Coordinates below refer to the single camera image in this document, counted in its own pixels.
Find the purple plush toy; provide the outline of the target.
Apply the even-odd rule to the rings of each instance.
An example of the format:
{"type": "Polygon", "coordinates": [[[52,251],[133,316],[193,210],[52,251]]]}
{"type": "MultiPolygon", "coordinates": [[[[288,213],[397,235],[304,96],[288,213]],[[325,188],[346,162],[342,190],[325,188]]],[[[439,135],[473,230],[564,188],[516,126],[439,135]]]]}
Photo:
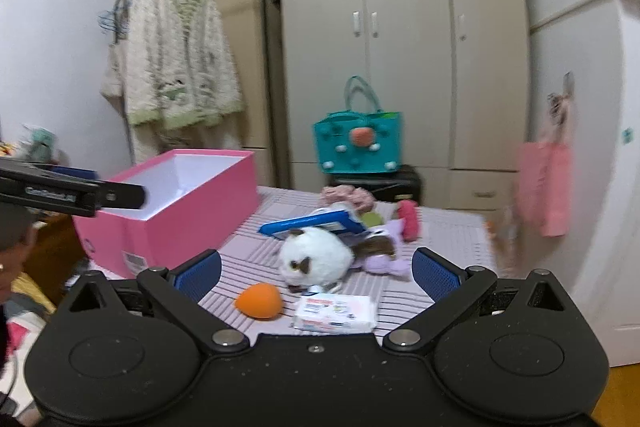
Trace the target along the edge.
{"type": "Polygon", "coordinates": [[[352,244],[354,261],[350,269],[407,280],[410,261],[401,256],[404,228],[404,219],[390,220],[370,228],[352,244]]]}

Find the black suitcase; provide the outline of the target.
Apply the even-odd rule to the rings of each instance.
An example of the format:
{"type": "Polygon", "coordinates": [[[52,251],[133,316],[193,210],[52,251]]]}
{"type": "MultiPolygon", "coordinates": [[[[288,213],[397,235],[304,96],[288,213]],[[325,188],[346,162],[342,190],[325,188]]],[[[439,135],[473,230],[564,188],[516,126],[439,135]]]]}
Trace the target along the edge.
{"type": "Polygon", "coordinates": [[[416,168],[402,165],[397,171],[378,174],[330,174],[326,177],[329,186],[352,185],[370,192],[381,202],[400,202],[411,199],[420,204],[423,181],[416,168]]]}

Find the blue framed tablet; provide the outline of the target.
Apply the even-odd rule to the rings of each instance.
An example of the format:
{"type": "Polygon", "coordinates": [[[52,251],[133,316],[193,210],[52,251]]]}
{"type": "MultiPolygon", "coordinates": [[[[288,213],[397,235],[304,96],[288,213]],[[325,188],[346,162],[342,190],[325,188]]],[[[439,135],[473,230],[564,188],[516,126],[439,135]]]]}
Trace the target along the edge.
{"type": "Polygon", "coordinates": [[[308,216],[272,221],[262,225],[258,232],[265,236],[285,239],[292,230],[320,228],[334,234],[359,235],[367,227],[348,210],[322,210],[308,216]]]}

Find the striped bed sheet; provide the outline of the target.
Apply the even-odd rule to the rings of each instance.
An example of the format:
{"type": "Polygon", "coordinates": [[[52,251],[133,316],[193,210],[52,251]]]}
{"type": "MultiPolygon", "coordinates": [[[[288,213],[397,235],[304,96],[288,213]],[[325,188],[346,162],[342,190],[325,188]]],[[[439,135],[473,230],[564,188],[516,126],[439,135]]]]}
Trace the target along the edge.
{"type": "MultiPolygon", "coordinates": [[[[226,240],[216,246],[221,255],[221,277],[217,284],[208,283],[200,306],[222,321],[239,329],[250,339],[264,334],[295,334],[292,325],[298,297],[285,287],[277,268],[279,242],[259,234],[261,225],[270,221],[294,218],[310,213],[318,206],[314,193],[259,187],[260,205],[226,240]],[[282,313],[271,321],[254,320],[241,313],[234,304],[245,288],[256,283],[277,286],[283,299],[282,313]]],[[[484,265],[497,269],[485,219],[476,213],[421,207],[421,236],[402,246],[398,255],[409,259],[416,248],[427,247],[455,265],[484,265]]],[[[154,260],[147,254],[138,255],[130,239],[115,245],[100,246],[99,235],[116,239],[117,233],[107,225],[122,225],[124,221],[107,212],[94,218],[76,218],[74,225],[82,246],[91,258],[91,266],[110,279],[131,279],[140,269],[163,265],[173,268],[175,261],[154,260]]],[[[387,275],[370,275],[357,271],[349,274],[342,286],[344,294],[368,295],[376,304],[378,338],[404,323],[410,317],[431,306],[432,299],[413,282],[411,277],[395,279],[387,275]]]]}

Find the beige wardrobe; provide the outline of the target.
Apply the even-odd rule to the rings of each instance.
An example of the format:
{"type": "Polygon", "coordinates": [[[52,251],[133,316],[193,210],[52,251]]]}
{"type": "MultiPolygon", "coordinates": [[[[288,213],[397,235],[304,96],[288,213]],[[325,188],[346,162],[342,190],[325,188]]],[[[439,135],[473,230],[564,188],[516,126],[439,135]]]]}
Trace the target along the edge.
{"type": "Polygon", "coordinates": [[[293,184],[326,184],[312,127],[344,106],[348,78],[402,116],[402,154],[425,206],[509,202],[525,139],[525,0],[281,0],[293,184]]]}

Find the orange soft ball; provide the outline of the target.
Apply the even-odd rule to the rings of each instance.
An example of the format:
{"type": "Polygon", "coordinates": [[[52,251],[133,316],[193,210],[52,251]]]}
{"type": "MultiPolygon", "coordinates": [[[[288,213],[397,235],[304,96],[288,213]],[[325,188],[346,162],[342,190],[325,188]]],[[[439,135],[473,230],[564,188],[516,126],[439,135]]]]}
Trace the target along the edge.
{"type": "Polygon", "coordinates": [[[255,320],[276,319],[283,310],[283,301],[279,289],[268,283],[248,286],[235,299],[235,308],[255,320]]]}

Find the black clothes rack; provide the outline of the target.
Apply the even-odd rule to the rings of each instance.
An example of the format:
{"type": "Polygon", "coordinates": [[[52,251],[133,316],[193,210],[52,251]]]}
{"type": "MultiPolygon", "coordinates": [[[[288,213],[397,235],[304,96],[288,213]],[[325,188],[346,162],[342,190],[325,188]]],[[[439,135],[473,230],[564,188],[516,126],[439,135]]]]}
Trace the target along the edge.
{"type": "MultiPolygon", "coordinates": [[[[122,9],[130,0],[115,0],[122,9]]],[[[283,103],[280,16],[272,0],[216,0],[246,98],[241,122],[244,146],[258,155],[262,182],[288,184],[283,103]]]]}

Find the pink paper bag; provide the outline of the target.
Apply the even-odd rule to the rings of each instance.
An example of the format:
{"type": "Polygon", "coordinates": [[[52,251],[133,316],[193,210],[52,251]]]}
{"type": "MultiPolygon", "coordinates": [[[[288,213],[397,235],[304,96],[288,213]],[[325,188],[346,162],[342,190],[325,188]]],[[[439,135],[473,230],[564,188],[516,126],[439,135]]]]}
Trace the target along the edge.
{"type": "Polygon", "coordinates": [[[528,142],[518,150],[515,204],[523,223],[540,236],[570,228],[573,152],[564,143],[528,142]]]}

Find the cream fuzzy cardigan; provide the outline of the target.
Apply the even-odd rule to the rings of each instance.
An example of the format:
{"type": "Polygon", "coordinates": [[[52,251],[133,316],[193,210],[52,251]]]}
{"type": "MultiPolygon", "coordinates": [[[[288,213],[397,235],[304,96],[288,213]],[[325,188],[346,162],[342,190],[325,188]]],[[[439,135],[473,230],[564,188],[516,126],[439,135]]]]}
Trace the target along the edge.
{"type": "Polygon", "coordinates": [[[122,103],[137,164],[174,148],[242,146],[242,88],[215,0],[132,0],[101,93],[122,103]]]}

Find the green soft egg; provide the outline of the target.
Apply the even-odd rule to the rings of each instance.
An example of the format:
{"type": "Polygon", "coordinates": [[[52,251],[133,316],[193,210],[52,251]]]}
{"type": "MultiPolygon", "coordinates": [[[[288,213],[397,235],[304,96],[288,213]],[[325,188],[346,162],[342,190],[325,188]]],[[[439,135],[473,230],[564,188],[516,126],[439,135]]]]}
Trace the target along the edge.
{"type": "Polygon", "coordinates": [[[374,227],[380,227],[385,223],[384,218],[375,211],[368,211],[368,212],[361,213],[360,220],[362,224],[368,229],[374,228],[374,227]]]}

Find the pink storage box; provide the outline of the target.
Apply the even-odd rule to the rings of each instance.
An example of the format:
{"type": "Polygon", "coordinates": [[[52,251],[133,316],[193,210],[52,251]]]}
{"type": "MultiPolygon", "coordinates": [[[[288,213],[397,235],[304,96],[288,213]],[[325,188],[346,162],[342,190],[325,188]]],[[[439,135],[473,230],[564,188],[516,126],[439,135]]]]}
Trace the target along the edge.
{"type": "Polygon", "coordinates": [[[260,203],[249,150],[170,150],[114,180],[143,186],[144,206],[103,209],[74,225],[91,260],[125,279],[221,247],[260,203]]]}

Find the white brown plush cat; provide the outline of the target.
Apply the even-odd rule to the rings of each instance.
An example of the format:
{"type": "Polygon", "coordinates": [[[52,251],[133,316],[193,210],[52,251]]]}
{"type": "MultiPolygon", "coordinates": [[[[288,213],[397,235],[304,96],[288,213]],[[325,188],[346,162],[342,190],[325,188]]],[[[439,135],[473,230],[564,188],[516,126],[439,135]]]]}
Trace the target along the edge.
{"type": "Polygon", "coordinates": [[[293,229],[278,252],[278,269],[291,291],[338,293],[355,255],[335,234],[293,229]]]}

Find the white wet wipes pack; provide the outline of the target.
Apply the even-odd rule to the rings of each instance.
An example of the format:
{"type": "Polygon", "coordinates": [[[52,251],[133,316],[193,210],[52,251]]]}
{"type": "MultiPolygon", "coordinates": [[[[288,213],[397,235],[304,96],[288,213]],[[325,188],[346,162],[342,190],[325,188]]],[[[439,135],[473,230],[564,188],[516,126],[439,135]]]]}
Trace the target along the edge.
{"type": "Polygon", "coordinates": [[[316,294],[300,298],[293,327],[320,334],[369,334],[375,329],[377,317],[369,296],[316,294]]]}

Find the pink floral cloth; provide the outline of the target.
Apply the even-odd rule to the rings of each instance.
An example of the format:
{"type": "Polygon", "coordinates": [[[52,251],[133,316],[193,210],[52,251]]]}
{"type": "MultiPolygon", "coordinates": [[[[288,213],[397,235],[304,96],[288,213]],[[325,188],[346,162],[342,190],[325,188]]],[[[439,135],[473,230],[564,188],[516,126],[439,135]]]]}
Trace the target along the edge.
{"type": "Polygon", "coordinates": [[[358,213],[370,212],[375,206],[374,196],[362,187],[348,184],[323,187],[320,193],[320,204],[329,206],[337,202],[346,202],[358,213]]]}

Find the teal felt tote bag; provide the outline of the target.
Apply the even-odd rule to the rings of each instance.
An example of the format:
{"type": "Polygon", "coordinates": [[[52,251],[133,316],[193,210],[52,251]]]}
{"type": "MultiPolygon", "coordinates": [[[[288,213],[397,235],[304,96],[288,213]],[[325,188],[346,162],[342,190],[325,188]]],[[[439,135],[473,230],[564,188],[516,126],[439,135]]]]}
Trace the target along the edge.
{"type": "Polygon", "coordinates": [[[401,113],[382,109],[370,83],[360,76],[347,80],[344,100],[344,110],[329,113],[312,127],[320,169],[349,176],[396,172],[401,164],[401,113]],[[372,113],[352,109],[357,92],[372,104],[372,113]]]}

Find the pink fluffy plush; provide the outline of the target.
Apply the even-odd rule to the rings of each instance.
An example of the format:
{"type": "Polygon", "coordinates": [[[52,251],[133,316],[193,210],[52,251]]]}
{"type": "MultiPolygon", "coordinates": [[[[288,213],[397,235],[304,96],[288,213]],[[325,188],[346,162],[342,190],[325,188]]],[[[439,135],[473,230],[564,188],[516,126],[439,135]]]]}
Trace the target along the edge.
{"type": "Polygon", "coordinates": [[[420,219],[418,204],[412,199],[404,199],[398,202],[396,207],[397,218],[404,221],[402,226],[402,238],[406,243],[414,242],[420,236],[420,219]]]}

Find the white refrigerator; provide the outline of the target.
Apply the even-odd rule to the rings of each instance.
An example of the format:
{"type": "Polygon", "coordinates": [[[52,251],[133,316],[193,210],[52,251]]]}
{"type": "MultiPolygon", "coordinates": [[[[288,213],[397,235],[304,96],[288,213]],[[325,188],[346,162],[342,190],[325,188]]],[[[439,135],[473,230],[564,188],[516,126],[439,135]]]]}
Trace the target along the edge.
{"type": "Polygon", "coordinates": [[[551,270],[614,366],[639,360],[639,0],[527,0],[531,134],[573,88],[568,232],[522,231],[523,271],[551,270]]]}

